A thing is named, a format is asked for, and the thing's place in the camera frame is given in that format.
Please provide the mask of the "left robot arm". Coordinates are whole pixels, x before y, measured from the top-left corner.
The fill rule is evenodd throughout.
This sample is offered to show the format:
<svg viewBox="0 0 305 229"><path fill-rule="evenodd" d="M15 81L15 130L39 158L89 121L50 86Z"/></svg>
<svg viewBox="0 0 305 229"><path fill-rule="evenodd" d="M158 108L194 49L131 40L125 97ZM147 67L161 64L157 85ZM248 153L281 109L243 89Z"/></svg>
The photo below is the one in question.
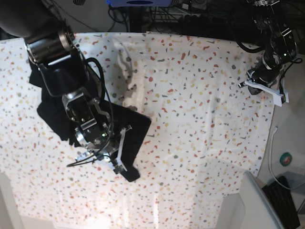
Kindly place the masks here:
<svg viewBox="0 0 305 229"><path fill-rule="evenodd" d="M253 83L270 87L280 74L283 65L297 56L297 47L292 30L286 19L279 0L248 0L252 19L261 32L262 45L256 49L237 44L248 53L264 51L263 56L248 76Z"/></svg>

